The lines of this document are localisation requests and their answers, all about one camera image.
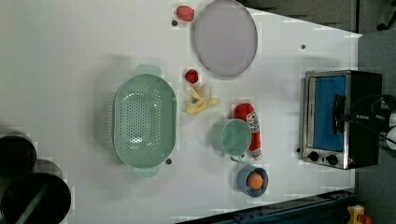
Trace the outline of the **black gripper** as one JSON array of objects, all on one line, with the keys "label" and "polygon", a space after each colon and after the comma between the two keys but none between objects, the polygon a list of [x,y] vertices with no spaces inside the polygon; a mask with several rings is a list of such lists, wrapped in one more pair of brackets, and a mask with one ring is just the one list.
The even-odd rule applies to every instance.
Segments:
[{"label": "black gripper", "polygon": [[387,122],[389,119],[384,116],[380,116],[377,114],[374,115],[363,115],[363,114],[346,114],[340,117],[341,123],[346,122],[355,122],[355,123],[366,123],[366,124],[374,124],[374,125],[382,125]]}]

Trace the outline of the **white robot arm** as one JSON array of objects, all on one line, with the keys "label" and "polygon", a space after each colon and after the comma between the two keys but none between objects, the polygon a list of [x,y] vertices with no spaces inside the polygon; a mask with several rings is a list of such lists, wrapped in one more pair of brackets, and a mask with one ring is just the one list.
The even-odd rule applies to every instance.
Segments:
[{"label": "white robot arm", "polygon": [[370,95],[352,103],[349,112],[337,115],[335,121],[354,124],[373,134],[378,146],[395,152],[395,97]]}]

